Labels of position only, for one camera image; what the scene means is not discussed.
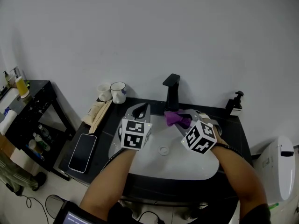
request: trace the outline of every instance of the ceramic cup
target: ceramic cup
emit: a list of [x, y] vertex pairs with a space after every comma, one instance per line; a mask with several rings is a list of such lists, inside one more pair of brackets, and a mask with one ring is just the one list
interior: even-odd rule
[[123, 82], [115, 82], [110, 86], [113, 103], [122, 104], [126, 101], [127, 91], [126, 84]]
[[97, 87], [97, 91], [99, 93], [100, 101], [106, 102], [106, 101], [109, 101], [112, 99], [112, 94], [111, 94], [109, 83], [100, 84]]

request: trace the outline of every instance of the toilet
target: toilet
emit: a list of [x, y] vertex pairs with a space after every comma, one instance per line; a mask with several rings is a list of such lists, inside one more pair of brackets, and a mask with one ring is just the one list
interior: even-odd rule
[[279, 136], [254, 163], [266, 191], [268, 204], [287, 200], [295, 180], [295, 156], [291, 141]]

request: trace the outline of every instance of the sink drain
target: sink drain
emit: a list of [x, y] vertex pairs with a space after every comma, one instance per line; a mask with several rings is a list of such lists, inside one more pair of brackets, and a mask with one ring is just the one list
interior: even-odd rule
[[167, 146], [160, 146], [158, 148], [158, 152], [159, 154], [161, 154], [162, 156], [166, 156], [167, 154], [169, 154], [169, 148]]

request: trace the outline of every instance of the black cable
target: black cable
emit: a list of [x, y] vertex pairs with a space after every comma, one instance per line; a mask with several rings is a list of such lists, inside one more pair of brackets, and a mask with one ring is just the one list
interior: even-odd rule
[[52, 217], [52, 216], [50, 215], [50, 213], [49, 213], [49, 211], [48, 211], [48, 209], [47, 209], [47, 200], [48, 200], [48, 198], [49, 198], [50, 196], [54, 196], [54, 194], [51, 194], [51, 195], [49, 195], [49, 196], [46, 198], [46, 201], [45, 201], [45, 208], [46, 208], [46, 211], [47, 211], [48, 215], [49, 215], [52, 219], [55, 219], [54, 217]]
[[139, 217], [139, 219], [138, 219], [139, 222], [140, 222], [140, 219], [142, 218], [142, 216], [143, 216], [145, 213], [147, 213], [147, 212], [152, 213], [152, 214], [155, 214], [155, 215], [157, 216], [158, 220], [160, 220], [159, 216], [158, 216], [156, 213], [154, 213], [154, 212], [152, 212], [152, 211], [145, 211], [145, 212], [142, 213], [141, 216]]
[[234, 148], [232, 146], [229, 146], [229, 145], [226, 145], [226, 144], [221, 144], [221, 143], [216, 143], [214, 145], [214, 147], [223, 147], [223, 148], [226, 148], [226, 149], [231, 150], [231, 151], [235, 152], [236, 154], [240, 155], [242, 158], [244, 158], [243, 155], [236, 148]]
[[[24, 196], [24, 197], [27, 198], [27, 199], [26, 199], [26, 206], [27, 206], [29, 209], [32, 207], [31, 199], [34, 199], [34, 200], [36, 200], [39, 204], [41, 204], [40, 201], [38, 201], [38, 200], [37, 200], [36, 198], [34, 198], [34, 197], [27, 197], [27, 196], [25, 196], [25, 195], [20, 195], [20, 196]], [[46, 213], [46, 211], [45, 211], [45, 208], [43, 207], [42, 204], [41, 204], [41, 206], [42, 206], [43, 211], [44, 211], [44, 213], [45, 213], [45, 215], [46, 215], [47, 223], [49, 224], [49, 220], [48, 220], [48, 216], [47, 216], [47, 213]]]
[[122, 147], [118, 152], [116, 152], [115, 154], [113, 154], [112, 157], [107, 161], [107, 163], [104, 165], [104, 167], [102, 168], [102, 170], [100, 172], [102, 172], [104, 170], [104, 168], [107, 167], [108, 164], [111, 163], [118, 155], [120, 155], [121, 153], [125, 152], [126, 150], [129, 150], [129, 149]]
[[171, 216], [171, 223], [170, 223], [170, 224], [172, 224], [173, 212], [174, 212], [174, 210], [173, 210], [173, 208], [172, 208], [172, 216]]

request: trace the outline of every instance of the black shelf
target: black shelf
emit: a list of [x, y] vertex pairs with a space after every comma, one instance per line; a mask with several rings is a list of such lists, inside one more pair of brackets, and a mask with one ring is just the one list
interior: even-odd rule
[[[45, 127], [49, 133], [50, 136], [53, 139], [53, 142], [49, 142], [48, 140], [46, 140], [45, 138], [43, 138], [42, 134], [40, 133], [40, 130], [38, 129], [38, 125], [41, 124], [43, 127]], [[39, 134], [42, 139], [48, 143], [51, 147], [50, 151], [43, 151], [42, 156], [44, 157], [44, 160], [41, 160], [40, 158], [38, 158], [28, 147], [26, 147], [26, 144], [29, 143], [29, 141], [31, 139], [34, 139], [32, 133], [35, 132], [37, 134]], [[28, 136], [25, 139], [25, 144], [22, 147], [22, 150], [30, 157], [32, 158], [37, 164], [39, 164], [40, 166], [42, 166], [44, 169], [46, 169], [47, 171], [51, 171], [51, 169], [54, 167], [54, 164], [67, 140], [67, 136], [64, 132], [54, 129], [52, 127], [49, 127], [47, 125], [44, 125], [42, 123], [37, 122], [36, 126], [33, 127], [32, 132], [30, 134], [28, 134]]]

